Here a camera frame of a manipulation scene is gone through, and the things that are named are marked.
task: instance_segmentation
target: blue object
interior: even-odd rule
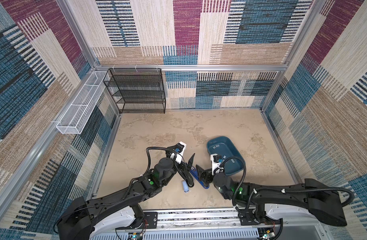
[[[182,181],[182,185],[183,185],[183,190],[184,190],[185,192],[188,192],[188,191],[189,191],[189,186],[187,185],[187,183],[186,183],[186,181],[185,181],[185,180],[183,180],[183,181]]]
[[[237,148],[231,142],[228,137],[221,136],[216,137],[206,144],[208,152],[210,155],[219,154],[222,156],[222,159],[225,160],[228,157],[236,156],[243,159]],[[233,175],[243,170],[243,163],[238,159],[231,159],[225,163],[225,175]]]
[[[203,186],[203,188],[205,188],[205,189],[208,189],[209,188],[209,186],[205,186],[204,184],[203,184],[203,182],[202,181],[200,181],[200,180],[198,180],[198,173],[197,173],[197,169],[195,169],[193,166],[191,167],[191,169],[190,169],[190,173],[193,175],[193,177],[195,178],[195,179],[197,179],[197,181],[201,184],[201,186]]]

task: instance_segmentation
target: white mesh basket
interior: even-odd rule
[[[81,134],[105,89],[104,79],[108,81],[109,76],[103,71],[95,71],[90,75],[57,123],[56,127],[62,134]]]

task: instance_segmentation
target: black cable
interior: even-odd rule
[[[279,236],[282,233],[282,228],[283,228],[283,219],[281,218],[279,220],[279,230],[278,230],[278,233],[274,236],[274,238],[272,240],[276,240],[277,238],[279,238]]]
[[[176,151],[174,151],[174,150],[167,149],[167,148],[165,148],[165,147],[147,147],[147,148],[146,148],[146,155],[148,156],[148,167],[146,168],[146,171],[144,172],[144,174],[142,174],[142,176],[143,176],[143,175],[145,175],[145,174],[147,174],[147,173],[148,173],[148,171],[149,171],[149,169],[150,169],[150,165],[151,165],[151,158],[150,158],[149,150],[164,150],[164,151],[173,152],[173,153],[175,153],[175,154],[179,154],[179,155],[182,157],[182,160],[184,161],[183,156],[182,156],[179,152],[176,152]],[[130,180],[129,186],[126,188],[126,191],[125,191],[125,193],[124,193],[124,195],[122,196],[122,198],[121,198],[121,200],[120,200],[120,201],[123,201],[123,200],[126,198],[126,196],[127,196],[127,195],[129,195],[129,193],[130,193],[130,189],[132,188],[132,185],[133,185],[133,181],[134,181],[134,180],[136,180],[136,179],[138,180],[138,178],[139,178],[139,177],[135,177],[135,178],[133,178],[132,180]]]
[[[116,235],[117,235],[117,237],[119,238],[119,240],[122,240],[122,239],[118,236],[117,229],[116,229]]]
[[[238,192],[237,190],[241,187],[241,185],[242,185],[242,183],[243,183],[243,180],[245,179],[245,176],[246,176],[246,164],[245,164],[245,161],[244,161],[242,158],[237,157],[237,156],[228,157],[227,159],[225,159],[225,161],[223,161],[223,162],[220,164],[219,168],[220,168],[220,169],[224,168],[225,163],[226,163],[227,161],[229,161],[229,160],[233,159],[233,158],[234,158],[234,159],[239,160],[239,161],[242,163],[242,165],[243,165],[243,174],[242,174],[242,178],[241,178],[241,180],[239,181],[239,183],[238,183],[238,185],[237,185],[237,188],[234,190],[233,197],[231,198],[231,204],[233,204],[233,206],[235,206],[235,209],[236,209],[237,211],[242,212],[242,210],[241,210],[241,209],[239,209],[239,208],[236,206],[235,198],[237,197],[237,192]]]
[[[92,207],[99,207],[99,206],[107,206],[107,205],[110,205],[110,204],[102,204],[102,205],[98,205],[98,206],[89,206],[89,207],[84,207],[84,208],[82,208],[82,209],[74,210],[73,212],[71,212],[71,213],[69,213],[69,214],[66,214],[64,217],[69,216],[69,215],[71,215],[71,214],[74,214],[75,212],[78,212],[78,211],[81,211],[81,210],[84,210],[84,209],[89,209],[89,208],[92,208]],[[54,231],[55,233],[57,233],[57,234],[58,234],[58,232],[56,231],[55,227],[56,227],[56,225],[57,225],[58,223],[60,223],[61,221],[62,221],[62,217],[60,217],[60,218],[59,218],[59,219],[54,223],[54,225],[53,225],[53,231]]]
[[[167,148],[164,148],[164,147],[148,147],[148,148],[146,148],[146,154],[147,154],[147,156],[148,156],[148,168],[147,168],[146,172],[145,172],[143,175],[145,175],[145,174],[149,171],[149,169],[150,169],[151,159],[150,159],[149,150],[165,150],[165,151],[170,151],[170,152],[172,152],[172,153],[179,154],[179,155],[182,157],[182,160],[184,161],[183,156],[182,156],[179,152],[176,152],[176,151],[174,151],[174,150],[167,149]],[[84,209],[89,209],[89,208],[92,208],[92,207],[108,206],[108,205],[116,204],[116,203],[117,203],[117,202],[119,202],[119,201],[123,201],[123,200],[126,198],[126,196],[129,194],[130,189],[131,189],[131,187],[132,187],[132,185],[133,185],[133,183],[134,183],[134,180],[138,180],[138,178],[139,178],[139,177],[135,177],[135,178],[132,178],[132,179],[130,180],[129,186],[127,187],[127,189],[126,189],[126,191],[125,191],[125,194],[123,195],[123,197],[122,197],[121,199],[119,199],[119,200],[117,200],[117,201],[114,201],[114,202],[112,202],[112,203],[109,203],[109,204],[102,204],[102,205],[97,205],[97,206],[89,206],[89,207],[84,207],[84,208],[82,208],[82,209],[77,209],[77,210],[74,210],[73,212],[71,212],[71,213],[69,213],[69,214],[65,215],[64,217],[69,216],[69,215],[71,215],[71,214],[74,214],[75,212],[78,212],[78,211],[81,211],[81,210],[84,210]],[[58,234],[58,232],[56,231],[55,226],[56,226],[58,223],[60,223],[61,221],[62,221],[62,217],[60,217],[60,218],[59,218],[59,219],[54,223],[54,225],[53,225],[53,231],[54,231],[55,233],[57,233],[57,234]]]
[[[282,189],[272,188],[272,187],[260,187],[255,189],[257,192],[261,190],[270,190],[270,191],[277,191],[282,192]],[[350,191],[349,189],[343,188],[343,187],[323,187],[323,188],[314,188],[314,189],[305,189],[305,190],[285,190],[285,193],[298,193],[298,192],[324,192],[324,191],[340,191],[340,192],[346,192],[349,194],[349,197],[341,203],[341,205],[344,207],[348,204],[350,204],[354,199],[354,193]],[[249,199],[246,202],[246,210],[249,209],[251,197],[253,196],[254,191],[252,191],[249,195]]]
[[[215,175],[215,172],[219,169],[219,167],[216,167],[213,171],[213,175]]]

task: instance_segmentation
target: striped wallpaper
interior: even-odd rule
[[[327,0],[265,111],[299,181],[351,189],[348,226],[367,239],[367,0]]]
[[[101,65],[282,64],[311,3],[69,1],[87,45]],[[166,108],[258,108],[276,74],[166,72]]]
[[[55,0],[0,0],[0,193],[89,71]],[[102,94],[81,135],[57,134],[0,222],[0,239],[56,239],[53,223],[87,197],[115,111]]]

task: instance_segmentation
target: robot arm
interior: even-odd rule
[[[182,159],[185,146],[186,144],[180,142],[168,148],[149,147],[147,148],[149,158],[147,172],[138,178],[133,178],[127,188],[97,199],[85,201],[83,197],[79,197],[72,201],[56,222],[60,239],[87,240],[106,230],[140,226],[144,213],[138,203],[160,193],[162,187],[169,183],[177,171],[186,180],[188,186],[194,185],[188,171],[194,155],[186,164]],[[162,158],[153,169],[149,169],[149,149],[166,151],[167,157]]]
[[[314,179],[305,179],[305,183],[291,186],[244,183],[245,172],[239,182],[234,182],[223,172],[224,164],[229,159],[219,165],[219,172],[214,175],[212,182],[225,199],[232,199],[233,204],[245,207],[243,210],[236,209],[240,213],[239,217],[250,223],[247,225],[270,224],[283,217],[305,216],[315,217],[320,222],[332,226],[347,225],[342,207],[354,199],[354,194],[349,189],[328,187]],[[349,198],[341,203],[338,191],[348,193]],[[255,209],[249,209],[250,204],[255,205]]]

